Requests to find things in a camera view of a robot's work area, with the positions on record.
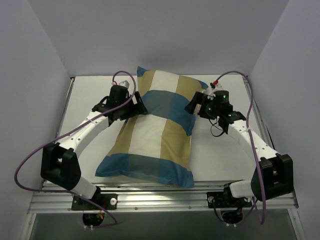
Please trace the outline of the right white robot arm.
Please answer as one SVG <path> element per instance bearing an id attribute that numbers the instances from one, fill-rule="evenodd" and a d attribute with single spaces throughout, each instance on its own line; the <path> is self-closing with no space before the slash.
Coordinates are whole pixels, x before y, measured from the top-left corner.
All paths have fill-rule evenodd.
<path id="1" fill-rule="evenodd" d="M 233 138 L 256 167 L 252 178 L 230 183 L 222 193 L 223 203 L 234 206 L 240 198 L 265 201 L 294 190 L 293 160 L 271 148 L 249 125 L 248 118 L 235 111 L 229 101 L 229 92 L 217 90 L 213 95 L 196 92 L 184 108 L 187 113 L 217 120 L 222 131 Z"/>

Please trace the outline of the checked blue beige pillowcase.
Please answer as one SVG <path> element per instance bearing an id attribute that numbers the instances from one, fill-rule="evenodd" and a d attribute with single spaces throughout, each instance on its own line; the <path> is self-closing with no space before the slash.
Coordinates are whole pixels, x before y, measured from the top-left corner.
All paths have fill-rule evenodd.
<path id="1" fill-rule="evenodd" d="M 142 67 L 136 74 L 147 114 L 123 123 L 95 175 L 194 187 L 190 159 L 196 116 L 185 108 L 195 93 L 205 92 L 208 85 L 189 76 Z"/>

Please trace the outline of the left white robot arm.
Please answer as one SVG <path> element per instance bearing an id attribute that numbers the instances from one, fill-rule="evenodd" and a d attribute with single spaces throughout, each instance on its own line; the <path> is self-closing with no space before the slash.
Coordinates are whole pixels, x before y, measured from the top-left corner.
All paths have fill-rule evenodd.
<path id="1" fill-rule="evenodd" d="M 123 85 L 112 86 L 109 95 L 92 108 L 75 132 L 43 148 L 41 177 L 83 197 L 82 202 L 88 209 L 97 209 L 101 203 L 100 188 L 82 177 L 79 156 L 113 122 L 146 113 L 147 108 L 138 91 L 130 94 Z"/>

